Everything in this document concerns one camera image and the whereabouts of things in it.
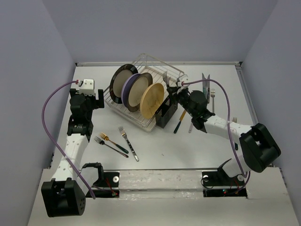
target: plate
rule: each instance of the plate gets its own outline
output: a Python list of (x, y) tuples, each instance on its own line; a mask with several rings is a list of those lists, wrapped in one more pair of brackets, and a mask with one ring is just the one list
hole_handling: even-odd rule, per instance
[(148, 72), (139, 75), (130, 87), (127, 108), (130, 112), (139, 110), (140, 101), (145, 90), (152, 84), (152, 75)]
[(127, 107), (127, 100), (128, 100), (128, 95), (131, 90), (131, 86), (135, 79), (139, 76), (140, 74), (133, 74), (131, 77), (129, 77), (126, 82), (123, 85), (122, 91), (121, 91), (121, 100), (122, 103), (124, 104), (125, 107)]
[(161, 106), (164, 99), (164, 87), (161, 83), (155, 83), (149, 86), (140, 102), (140, 113), (146, 119), (154, 116), (157, 109)]
[(121, 66), (114, 73), (110, 83), (110, 96), (115, 103), (122, 104), (121, 92), (123, 85), (129, 77), (137, 73), (137, 68), (131, 64)]

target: dish rack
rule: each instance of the dish rack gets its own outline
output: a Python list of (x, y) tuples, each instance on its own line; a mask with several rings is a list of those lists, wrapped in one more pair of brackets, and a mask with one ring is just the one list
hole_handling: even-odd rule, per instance
[[(153, 77), (153, 83), (161, 83), (164, 86), (164, 100), (168, 96), (168, 92), (166, 90), (166, 84), (163, 81), (163, 73), (167, 71), (167, 76), (170, 77), (170, 86), (176, 86), (176, 79), (184, 75), (184, 72), (176, 67), (145, 53), (140, 54), (131, 64), (134, 65), (141, 74), (145, 72), (150, 73)], [(151, 119), (145, 119), (140, 111), (130, 112), (123, 104), (117, 104), (111, 99), (109, 90), (110, 87), (105, 89), (103, 97), (106, 104), (113, 111), (147, 132), (151, 132), (154, 129), (156, 126), (155, 116)]]

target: utensil handle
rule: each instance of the utensil handle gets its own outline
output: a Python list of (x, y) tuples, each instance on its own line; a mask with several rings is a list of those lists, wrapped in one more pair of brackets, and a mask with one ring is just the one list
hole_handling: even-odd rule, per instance
[(109, 145), (107, 145), (107, 144), (104, 144), (104, 145), (106, 145), (107, 147), (113, 149), (115, 152), (118, 152), (119, 154), (123, 155), (124, 157), (128, 158), (128, 155), (127, 155), (127, 154), (123, 154), (122, 152), (116, 150), (115, 148), (113, 148), (113, 147), (111, 147), (111, 146), (109, 146)]
[(205, 97), (207, 97), (206, 87), (203, 87), (203, 93), (204, 93)]
[(207, 102), (210, 102), (210, 88), (207, 89)]
[(193, 129), (193, 123), (190, 124), (188, 132), (191, 133), (192, 129)]
[(214, 97), (212, 98), (212, 113), (215, 113), (215, 111), (214, 111)]
[(118, 144), (116, 144), (116, 146), (117, 146), (121, 151), (123, 151), (124, 153), (127, 153), (127, 154), (128, 154), (128, 150), (127, 150), (127, 149), (121, 147), (121, 146), (118, 145)]
[(178, 131), (179, 127), (180, 127), (180, 124), (181, 124), (181, 121), (179, 121), (177, 127), (174, 129), (174, 133), (177, 133), (177, 131)]
[(135, 157), (136, 161), (139, 161), (139, 158), (138, 158), (138, 156), (136, 155), (136, 152), (134, 151), (134, 149), (133, 149), (131, 143), (128, 141), (128, 139), (127, 139), (127, 144), (128, 144), (128, 146), (130, 147), (130, 149), (131, 149), (131, 151), (132, 151), (132, 153), (133, 153), (133, 156)]

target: fork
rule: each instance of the fork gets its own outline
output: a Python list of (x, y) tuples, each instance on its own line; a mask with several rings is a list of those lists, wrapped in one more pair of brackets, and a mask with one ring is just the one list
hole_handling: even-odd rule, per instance
[(211, 89), (210, 96), (212, 97), (212, 112), (214, 112), (214, 98), (215, 98), (215, 89)]
[(100, 135), (100, 137), (101, 137), (102, 139), (107, 140), (107, 141), (110, 141), (112, 144), (116, 145), (121, 151), (123, 151), (124, 153), (128, 154), (128, 150), (127, 150), (127, 149), (125, 149), (125, 148), (121, 147), (120, 145), (116, 144), (115, 142), (111, 141), (111, 140), (109, 139), (109, 137), (108, 137), (107, 135), (105, 135), (104, 133), (101, 133), (101, 134), (99, 134), (99, 135)]
[(119, 132), (120, 132), (120, 134), (122, 135), (122, 137), (127, 141), (127, 144), (129, 145), (129, 147), (130, 147), (130, 149), (131, 149), (131, 151), (132, 151), (132, 153), (133, 153), (133, 155), (134, 155), (136, 161), (139, 161), (139, 158), (138, 158), (138, 156), (136, 155), (136, 152), (134, 151), (134, 149), (133, 149), (131, 143), (129, 142), (129, 140), (128, 140), (128, 138), (127, 138), (127, 133), (126, 133), (126, 131), (124, 130), (124, 128), (123, 128), (122, 126), (119, 127)]
[(165, 71), (165, 72), (163, 73), (163, 81), (165, 82), (167, 88), (169, 87), (169, 79), (170, 79), (170, 78), (168, 78), (168, 76), (167, 76), (167, 71)]
[(116, 150), (115, 148), (112, 148), (111, 146), (107, 145), (103, 140), (101, 140), (99, 137), (95, 137), (94, 140), (99, 143), (100, 145), (106, 145), (107, 147), (113, 149), (114, 151), (118, 152), (119, 154), (123, 155), (124, 157), (128, 158), (127, 154), (123, 154), (122, 152)]
[[(233, 117), (232, 122), (237, 123), (237, 117)], [(238, 150), (238, 144), (234, 143), (234, 145), (235, 145), (235, 150)]]

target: gray wall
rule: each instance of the gray wall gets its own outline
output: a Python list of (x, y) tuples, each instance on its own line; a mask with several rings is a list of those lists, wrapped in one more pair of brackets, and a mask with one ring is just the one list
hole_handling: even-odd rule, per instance
[(301, 222), (301, 1), (280, 0), (243, 63), (260, 122), (282, 149), (282, 167)]
[(277, 0), (43, 0), (75, 62), (242, 61)]
[[(75, 65), (41, 0), (2, 1), (0, 31), (0, 225), (23, 226), (53, 151), (41, 109)], [(67, 97), (68, 88), (47, 108), (56, 136)]]

